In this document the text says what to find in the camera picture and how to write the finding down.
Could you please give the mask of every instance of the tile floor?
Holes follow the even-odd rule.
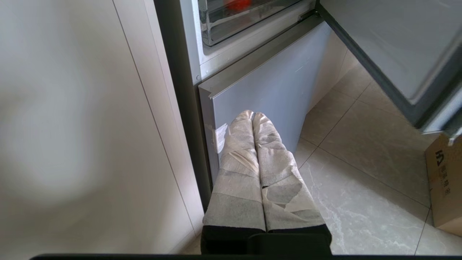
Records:
[[[423,136],[360,65],[308,113],[295,159],[334,254],[462,255],[432,226]]]

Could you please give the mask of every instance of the red object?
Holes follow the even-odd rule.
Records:
[[[226,8],[240,12],[247,9],[252,0],[225,0],[225,4],[228,5]]]

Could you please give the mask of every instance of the cardboard box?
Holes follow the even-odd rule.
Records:
[[[425,151],[436,228],[462,236],[462,138],[441,134]]]

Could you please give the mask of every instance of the refrigerator door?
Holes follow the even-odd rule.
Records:
[[[414,127],[459,129],[462,1],[318,0],[316,10]]]
[[[308,17],[199,85],[213,183],[227,125],[246,109],[266,114],[295,152],[331,31]]]

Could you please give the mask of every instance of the clear plastic crisper drawer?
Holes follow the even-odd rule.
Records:
[[[212,46],[301,0],[198,0],[202,39]]]

